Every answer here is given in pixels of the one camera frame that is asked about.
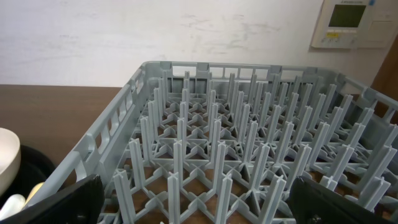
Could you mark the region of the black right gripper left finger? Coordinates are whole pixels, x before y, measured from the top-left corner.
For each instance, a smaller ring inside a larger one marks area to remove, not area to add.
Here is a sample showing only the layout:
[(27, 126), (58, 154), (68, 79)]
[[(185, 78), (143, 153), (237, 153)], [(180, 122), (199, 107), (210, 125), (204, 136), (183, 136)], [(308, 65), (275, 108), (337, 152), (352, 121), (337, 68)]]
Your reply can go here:
[(104, 204), (101, 177), (91, 174), (50, 197), (12, 215), (2, 224), (96, 223)]

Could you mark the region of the large cream bowl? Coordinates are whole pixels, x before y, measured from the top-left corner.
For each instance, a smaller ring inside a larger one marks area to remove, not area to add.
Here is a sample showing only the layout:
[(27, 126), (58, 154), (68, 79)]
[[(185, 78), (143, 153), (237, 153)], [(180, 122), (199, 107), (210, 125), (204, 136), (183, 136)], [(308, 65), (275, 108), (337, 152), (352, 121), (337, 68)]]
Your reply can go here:
[(1, 195), (11, 186), (21, 164), (21, 143), (16, 133), (1, 128)]

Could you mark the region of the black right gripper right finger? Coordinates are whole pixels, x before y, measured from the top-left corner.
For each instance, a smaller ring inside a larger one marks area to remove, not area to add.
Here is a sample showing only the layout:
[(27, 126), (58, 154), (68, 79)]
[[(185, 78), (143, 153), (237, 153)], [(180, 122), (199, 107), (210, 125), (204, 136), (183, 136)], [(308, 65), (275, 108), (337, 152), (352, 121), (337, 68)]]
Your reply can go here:
[(304, 176), (295, 178), (287, 205), (298, 224), (392, 223)]

